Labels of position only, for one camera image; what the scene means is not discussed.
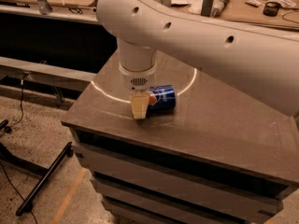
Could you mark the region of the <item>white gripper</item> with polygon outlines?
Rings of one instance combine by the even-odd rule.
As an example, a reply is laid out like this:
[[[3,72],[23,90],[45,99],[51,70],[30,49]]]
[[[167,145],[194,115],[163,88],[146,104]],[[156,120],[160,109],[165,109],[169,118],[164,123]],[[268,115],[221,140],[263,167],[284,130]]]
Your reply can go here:
[[[145,71],[130,71],[119,65],[121,82],[128,90],[134,91],[130,96],[130,105],[134,119],[144,119],[150,101],[149,94],[144,91],[151,87],[156,78],[156,65]]]

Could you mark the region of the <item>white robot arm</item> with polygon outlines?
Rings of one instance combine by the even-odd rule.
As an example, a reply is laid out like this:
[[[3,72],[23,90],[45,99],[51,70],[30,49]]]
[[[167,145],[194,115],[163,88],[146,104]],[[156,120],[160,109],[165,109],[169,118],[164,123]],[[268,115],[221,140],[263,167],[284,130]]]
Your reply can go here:
[[[118,41],[121,79],[148,89],[155,53],[166,53],[293,116],[299,111],[299,37],[231,21],[193,16],[171,0],[98,0],[97,19]]]

